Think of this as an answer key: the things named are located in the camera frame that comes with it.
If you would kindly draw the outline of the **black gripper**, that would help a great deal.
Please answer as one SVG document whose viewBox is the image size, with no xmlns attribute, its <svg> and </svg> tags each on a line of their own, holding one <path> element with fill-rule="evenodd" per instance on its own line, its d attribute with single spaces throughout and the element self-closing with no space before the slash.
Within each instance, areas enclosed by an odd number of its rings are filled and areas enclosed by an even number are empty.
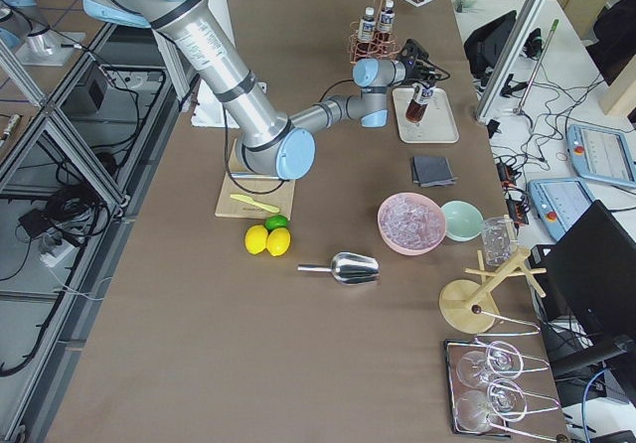
<svg viewBox="0 0 636 443">
<path fill-rule="evenodd" d="M 423 90 L 434 89 L 438 81 L 451 78 L 450 72 L 428 63 L 428 52 L 414 39 L 407 39 L 399 51 L 399 62 L 404 66 L 403 85 L 415 83 Z"/>
</svg>

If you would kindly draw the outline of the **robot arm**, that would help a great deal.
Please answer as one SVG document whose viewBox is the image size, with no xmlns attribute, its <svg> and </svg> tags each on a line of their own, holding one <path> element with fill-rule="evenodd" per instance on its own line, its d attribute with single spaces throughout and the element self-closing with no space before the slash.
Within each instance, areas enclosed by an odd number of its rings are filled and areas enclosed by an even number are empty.
<svg viewBox="0 0 636 443">
<path fill-rule="evenodd" d="M 408 40 L 394 60 L 357 61 L 353 81 L 360 95 L 330 96 L 287 116 L 274 109 L 258 86 L 208 0 L 82 0 L 82 4 L 94 19 L 149 28 L 172 41 L 241 128 L 236 145 L 239 162 L 256 174 L 282 180 L 296 180 L 309 172 L 315 132 L 344 119 L 381 127 L 387 122 L 391 87 L 411 83 L 433 88 L 441 79 L 421 45 Z"/>
</svg>

